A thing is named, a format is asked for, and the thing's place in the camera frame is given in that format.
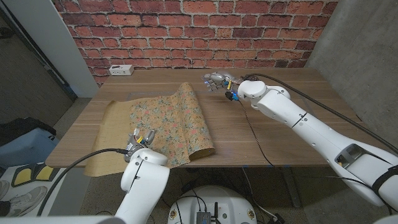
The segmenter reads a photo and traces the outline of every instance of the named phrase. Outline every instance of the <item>brick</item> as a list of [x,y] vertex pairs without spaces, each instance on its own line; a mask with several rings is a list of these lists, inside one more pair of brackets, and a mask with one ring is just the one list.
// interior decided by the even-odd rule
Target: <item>brick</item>
[[139,26],[141,25],[141,18],[137,15],[108,15],[112,25],[127,25],[127,26]]
[[183,58],[184,50],[172,50],[172,57],[173,58]]
[[299,40],[297,41],[296,49],[297,50],[313,50],[315,47],[316,42],[314,41],[305,41]]
[[96,75],[109,75],[109,70],[107,68],[94,68],[94,73]]
[[124,61],[121,58],[110,58],[111,65],[124,65]]
[[307,16],[295,16],[293,19],[292,27],[306,27],[308,24]]
[[211,50],[187,50],[187,58],[212,58]]
[[166,59],[166,66],[173,66],[173,67],[184,67],[184,66],[189,66],[190,61],[188,59],[182,59],[182,58],[177,58],[177,59]]
[[182,36],[182,28],[169,28],[169,35],[171,37],[181,37]]
[[304,52],[304,53],[303,53],[303,56],[301,56],[301,59],[308,59],[308,58],[310,58],[311,53],[312,53],[312,52]]
[[166,39],[165,41],[166,47],[171,48],[191,48],[192,40],[188,39]]
[[275,28],[265,29],[262,37],[277,37],[278,33],[279,33],[279,29],[275,29]]
[[156,16],[143,16],[142,23],[145,26],[157,26],[157,18]]
[[164,59],[152,59],[152,65],[154,67],[164,67],[165,63],[164,63]]
[[155,47],[162,48],[162,47],[164,47],[164,41],[163,41],[163,39],[151,38],[151,39],[149,39],[149,45],[153,48],[155,48]]
[[165,58],[170,56],[170,50],[144,49],[144,56]]
[[231,50],[228,58],[255,58],[257,52],[255,50]]
[[235,60],[233,67],[234,68],[246,68],[246,60]]
[[113,1],[112,4],[115,12],[130,12],[127,1],[118,0],[118,1]]
[[164,27],[139,27],[137,33],[141,37],[167,37],[167,30]]
[[248,68],[273,68],[274,60],[248,60]]
[[135,27],[125,27],[122,28],[122,34],[125,37],[136,37],[137,29]]
[[326,15],[331,15],[337,6],[337,2],[329,2],[323,7],[322,13]]
[[129,56],[129,51],[126,49],[102,49],[101,54],[103,57],[126,58]]
[[91,66],[91,67],[96,67],[96,66],[98,66],[98,67],[108,67],[108,66],[111,66],[111,64],[109,64],[109,60],[108,59],[106,59],[106,58],[99,58],[99,59],[85,59],[85,61],[86,61],[86,64],[88,65],[88,66]]
[[274,2],[272,3],[271,8],[269,9],[270,13],[284,13],[286,10],[287,3],[286,2]]
[[257,22],[258,26],[288,27],[292,16],[266,15],[261,16]]
[[129,49],[130,55],[132,58],[142,58],[144,57],[144,53],[141,49]]
[[272,58],[276,59],[299,59],[301,58],[301,56],[302,56],[301,52],[293,52],[286,50],[276,51],[272,54]]
[[85,13],[62,14],[62,19],[66,25],[94,25],[91,16]]
[[228,55],[228,51],[227,50],[216,50],[214,52],[213,58],[214,59],[218,59],[218,58],[226,59],[228,57],[227,55]]
[[257,58],[269,58],[271,56],[271,52],[269,50],[262,50],[257,53]]
[[67,12],[81,12],[79,5],[75,2],[64,1],[63,6]]
[[101,54],[98,50],[96,49],[86,49],[87,57],[95,58],[95,57],[101,57]]
[[69,33],[70,33],[70,35],[71,35],[72,37],[76,37],[76,36],[77,36],[76,32],[73,30],[72,27],[68,27],[68,30],[69,30]]
[[326,16],[312,16],[310,22],[308,22],[309,27],[325,27],[329,21],[329,17]]
[[257,16],[244,16],[242,18],[242,26],[255,26],[257,22]]
[[251,48],[251,41],[250,40],[239,40],[238,41],[238,48],[239,49],[249,49],[249,48]]
[[267,13],[269,10],[268,2],[260,1],[236,1],[235,12],[240,13]]
[[150,60],[146,58],[124,59],[126,65],[135,67],[150,67]]
[[280,49],[281,40],[255,40],[254,49]]
[[214,26],[238,26],[241,24],[240,16],[210,16],[210,25]]
[[210,40],[209,48],[211,49],[235,49],[237,40]]
[[118,27],[91,27],[94,36],[97,37],[120,37],[120,29]]
[[194,60],[192,60],[192,67],[193,68],[203,68],[203,67],[205,67],[205,61],[199,60],[199,59],[194,59]]
[[303,68],[306,64],[306,60],[294,60],[287,67],[288,68]]
[[231,60],[207,60],[206,67],[208,68],[232,68]]
[[59,0],[54,1],[54,6],[57,9],[58,12],[65,12],[63,6],[61,5]]
[[220,1],[218,3],[218,12],[219,13],[232,13],[233,10],[234,10],[234,2]]
[[96,83],[102,84],[108,79],[108,77],[109,76],[94,76],[94,80]]
[[105,47],[119,47],[119,43],[116,39],[103,39]]
[[74,41],[78,47],[104,47],[102,41],[98,38],[74,38]]
[[159,24],[167,26],[189,26],[191,25],[191,16],[159,16]]
[[105,15],[91,15],[91,18],[94,21],[94,24],[97,26],[108,25],[108,19]]
[[294,49],[296,47],[296,41],[295,40],[285,40],[284,43],[282,44],[283,49]]
[[279,37],[287,37],[287,38],[309,38],[311,36],[310,29],[282,29],[280,31]]
[[232,29],[227,28],[218,28],[217,29],[217,37],[221,38],[231,38]]
[[82,57],[87,57],[86,52],[83,49],[79,49]]
[[166,9],[166,12],[181,12],[179,1],[165,1],[164,7]]
[[275,68],[286,68],[288,62],[288,60],[278,60],[276,61]]
[[286,12],[289,14],[319,14],[323,2],[289,2]]
[[195,26],[208,26],[209,17],[208,16],[193,16],[193,25]]
[[122,47],[148,47],[146,39],[121,39]]
[[195,39],[193,44],[196,48],[205,49],[205,48],[207,48],[208,41],[202,40],[202,39]]
[[214,37],[215,32],[210,28],[197,28],[197,27],[186,27],[185,28],[186,37]]
[[318,40],[319,36],[321,36],[323,29],[317,29],[313,34],[312,34],[312,39]]
[[216,5],[211,1],[184,1],[182,6],[185,12],[216,12]]
[[113,7],[110,1],[79,0],[83,12],[111,12]]
[[130,1],[132,12],[165,12],[163,1]]
[[261,28],[235,28],[233,37],[256,38],[262,35]]

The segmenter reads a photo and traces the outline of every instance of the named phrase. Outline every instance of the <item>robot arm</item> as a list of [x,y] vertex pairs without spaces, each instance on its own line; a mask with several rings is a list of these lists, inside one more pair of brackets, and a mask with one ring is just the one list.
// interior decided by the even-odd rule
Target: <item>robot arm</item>
[[[232,79],[231,75],[228,75],[225,76],[225,81],[219,81],[223,75],[225,73],[216,72],[205,75],[204,79],[212,80],[213,77],[217,77],[218,83],[226,83],[227,79]],[[267,86],[262,81],[241,80],[234,83],[226,93],[227,98],[235,99],[228,97],[230,95],[250,101],[255,110],[291,128],[321,154],[340,177],[372,186],[374,190],[351,180],[343,180],[368,202],[377,206],[386,202],[398,210],[398,157],[337,133],[297,106],[290,100],[287,91],[280,86]]]

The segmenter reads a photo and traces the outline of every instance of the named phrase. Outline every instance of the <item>table leg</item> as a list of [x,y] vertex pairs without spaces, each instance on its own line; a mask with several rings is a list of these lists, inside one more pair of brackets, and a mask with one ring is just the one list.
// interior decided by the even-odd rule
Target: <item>table leg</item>
[[292,199],[292,204],[295,208],[300,208],[301,201],[299,197],[299,192],[296,187],[296,183],[293,178],[292,168],[283,167],[282,170],[287,190],[289,191],[290,198]]

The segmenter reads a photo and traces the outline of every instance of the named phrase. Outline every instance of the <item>concrete wall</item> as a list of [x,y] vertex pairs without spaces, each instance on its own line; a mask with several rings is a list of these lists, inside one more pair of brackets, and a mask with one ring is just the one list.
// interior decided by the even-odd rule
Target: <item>concrete wall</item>
[[398,147],[398,2],[341,0],[306,67]]

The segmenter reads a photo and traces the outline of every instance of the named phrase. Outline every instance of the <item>wooden table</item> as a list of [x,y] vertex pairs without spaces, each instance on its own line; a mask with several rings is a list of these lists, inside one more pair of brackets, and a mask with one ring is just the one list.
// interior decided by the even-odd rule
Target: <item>wooden table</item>
[[[143,97],[171,95],[183,82],[192,84],[205,116],[216,152],[197,159],[185,167],[242,167],[267,166],[255,142],[249,125],[236,101],[229,101],[223,92],[209,93],[201,76],[215,69],[196,70],[136,70],[132,76],[109,77],[96,96],[79,115],[66,135],[46,160],[51,167],[66,167],[91,152],[100,127],[104,109],[111,100],[126,101]],[[286,82],[316,100],[364,125],[352,109],[330,87],[325,79],[311,68],[229,69],[236,77],[247,73],[264,73]],[[260,77],[267,85],[276,83]],[[330,112],[289,91],[294,103],[349,138],[382,147],[367,134],[359,131]],[[327,166],[326,161],[290,128],[243,102],[249,120],[266,153],[276,166]]]

